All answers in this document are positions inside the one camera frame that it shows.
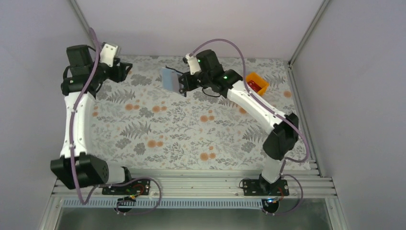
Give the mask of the black card holder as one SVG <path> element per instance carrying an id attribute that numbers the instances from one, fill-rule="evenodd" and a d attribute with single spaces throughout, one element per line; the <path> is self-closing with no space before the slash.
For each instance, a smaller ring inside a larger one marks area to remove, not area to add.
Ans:
<path id="1" fill-rule="evenodd" d="M 180 95 L 184 95 L 181 92 L 183 84 L 180 83 L 180 78 L 183 76 L 182 72 L 175 70 L 173 68 L 161 68 L 160 70 L 161 82 L 163 89 L 171 92 L 176 92 Z"/>

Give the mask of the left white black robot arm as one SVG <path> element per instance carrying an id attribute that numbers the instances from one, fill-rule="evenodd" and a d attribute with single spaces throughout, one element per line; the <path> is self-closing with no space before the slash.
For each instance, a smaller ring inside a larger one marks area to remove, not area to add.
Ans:
<path id="1" fill-rule="evenodd" d="M 121 62 L 117 45 L 103 43 L 95 59 L 91 49 L 88 45 L 67 48 L 69 65 L 61 83 L 67 110 L 66 131 L 60 157 L 50 162 L 50 169 L 68 189 L 75 189 L 75 182 L 80 188 L 114 184 L 119 193 L 127 194 L 134 183 L 129 170 L 92 155 L 90 125 L 96 94 L 104 81 L 123 82 L 132 64 Z"/>

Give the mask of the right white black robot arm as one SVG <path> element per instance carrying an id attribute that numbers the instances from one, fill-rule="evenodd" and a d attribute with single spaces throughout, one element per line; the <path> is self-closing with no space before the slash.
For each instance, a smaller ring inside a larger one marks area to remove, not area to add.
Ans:
<path id="1" fill-rule="evenodd" d="M 278 188 L 277 181 L 282 177 L 285 154 L 294 148 L 299 139 L 297 115 L 287 115 L 271 107 L 246 87 L 243 77 L 235 70 L 224 70 L 216 53 L 210 49 L 196 55 L 187 54 L 183 62 L 190 70 L 180 79 L 184 85 L 182 92 L 198 87 L 210 88 L 248 112 L 267 132 L 262 145 L 266 160 L 259 176 L 259 188 L 265 195 L 273 194 Z"/>

